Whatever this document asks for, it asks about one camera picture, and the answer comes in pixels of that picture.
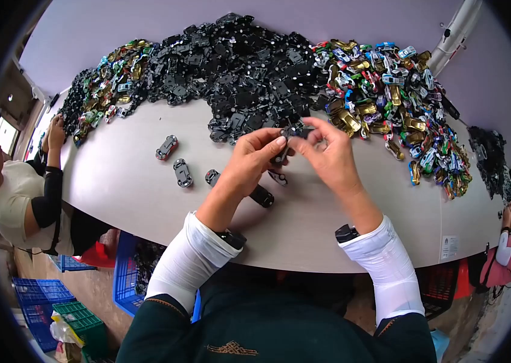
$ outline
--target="label sticker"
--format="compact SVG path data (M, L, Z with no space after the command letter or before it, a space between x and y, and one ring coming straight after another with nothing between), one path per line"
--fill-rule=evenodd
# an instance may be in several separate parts
M443 236L441 239L440 261L454 258L459 250L459 238L457 236Z

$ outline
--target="blue plastic crate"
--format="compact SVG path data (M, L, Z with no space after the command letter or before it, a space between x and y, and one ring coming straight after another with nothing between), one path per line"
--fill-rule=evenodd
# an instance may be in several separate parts
M132 257L135 255L136 243L138 243L138 237L121 231L116 250L112 286L112 300L130 316L135 316L145 298L144 295L135 293L138 273Z
M13 278L20 306L67 303L76 298L60 280Z
M58 256L49 255L50 260L58 267L60 272L64 271L84 271L84 270L96 270L96 267L84 264L76 261L71 256L64 256L63 254Z
M58 345L58 341L52 338L50 333L52 310L52 304L21 307L28 329L43 352L55 350Z

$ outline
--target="finger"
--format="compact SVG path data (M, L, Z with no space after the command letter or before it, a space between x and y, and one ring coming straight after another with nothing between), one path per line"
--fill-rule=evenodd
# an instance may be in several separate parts
M262 161L268 161L274 156L280 154L280 151L286 146L286 137L280 136L279 138L274 139L272 142L268 142L261 150L256 151L255 154Z
M280 136L280 130L281 128L260 128L247 135L243 135L242 138L244 141L251 143L254 149L259 150Z
M302 122L306 125L314 126L316 129L320 130L322 138L328 140L328 142L333 142L341 137L341 134L344 134L342 131L330 125L325 120L321 120L316 117L303 117Z
M316 159L319 156L318 151L316 151L314 149L314 147L312 145L310 145L303 138L294 136L294 137L290 138L288 144L292 149L294 149L297 153L304 156L310 162L312 162L314 159Z
M316 145L316 150L318 150L318 152L323 153L324 150L326 150L327 147L328 147L328 145L326 145L324 142L323 143L319 143L319 144Z
M307 140L311 145L316 145L318 141L322 140L322 133L319 129L315 129L308 134Z

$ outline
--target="embroidered pattern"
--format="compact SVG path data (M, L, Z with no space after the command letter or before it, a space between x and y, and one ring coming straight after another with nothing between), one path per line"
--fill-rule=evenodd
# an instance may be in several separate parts
M389 328L389 327L390 327L390 326L391 326L391 325L395 322L395 320L397 320L397 318L393 318L392 320L390 320L390 322L388 322L388 323L386 324L386 326L384 327L384 329L382 329L382 331L381 331L381 332L379 333L379 335L377 335L377 336L381 336L381 335L382 335L382 333L384 333L384 332L385 332L385 331L386 331L386 330L387 330L387 329L388 329L388 328Z
M214 353L227 353L227 354L238 354L238 355L258 355L257 350L245 349L239 343L231 341L221 347L214 347L213 345L207 345L207 350Z
M179 309L177 309L174 305L172 304L169 304L168 302L166 301L162 301L162 300L158 300L158 299L146 299L145 301L156 301L157 303L161 303L163 305L166 305L168 307L171 307L173 309L175 309L176 312L178 312L179 314L181 314L181 316L183 316L184 318L186 317L185 314L183 314L182 312L179 311Z

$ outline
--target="beige shirt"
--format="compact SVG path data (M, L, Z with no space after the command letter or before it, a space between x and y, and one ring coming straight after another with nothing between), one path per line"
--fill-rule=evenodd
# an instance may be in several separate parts
M56 223L40 229L32 237L26 237L24 217L32 198L44 195L44 178L24 162L5 162L2 169L4 183L0 187L0 234L14 246L28 249L37 247L49 250L54 238ZM60 234L56 251L72 256L74 246L70 240L70 216L62 210Z

